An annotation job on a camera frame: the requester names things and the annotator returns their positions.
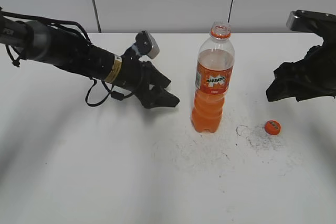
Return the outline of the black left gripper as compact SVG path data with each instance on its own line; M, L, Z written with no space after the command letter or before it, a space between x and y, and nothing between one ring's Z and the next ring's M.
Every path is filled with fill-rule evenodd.
M141 61L122 55L121 69L115 79L115 86L130 91L121 100L136 96L144 108L174 108L180 100L165 88L171 83L150 61Z

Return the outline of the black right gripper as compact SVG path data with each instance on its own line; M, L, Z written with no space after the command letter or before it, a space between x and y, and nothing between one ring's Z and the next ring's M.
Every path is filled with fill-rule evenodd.
M284 62L274 71L274 81L266 90L269 102L286 98L295 98L298 102L318 97L335 98L335 90L308 83L335 77L335 14L305 11L304 15L308 31L322 38L322 44L311 47L303 59Z

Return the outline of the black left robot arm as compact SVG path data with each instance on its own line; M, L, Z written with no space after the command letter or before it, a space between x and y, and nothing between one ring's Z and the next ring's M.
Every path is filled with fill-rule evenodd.
M143 30L118 56L95 46L77 22L1 11L1 44L15 67L31 60L102 83L107 98L136 96L146 109L174 108L179 98L167 91L171 81L151 61L160 52L152 35Z

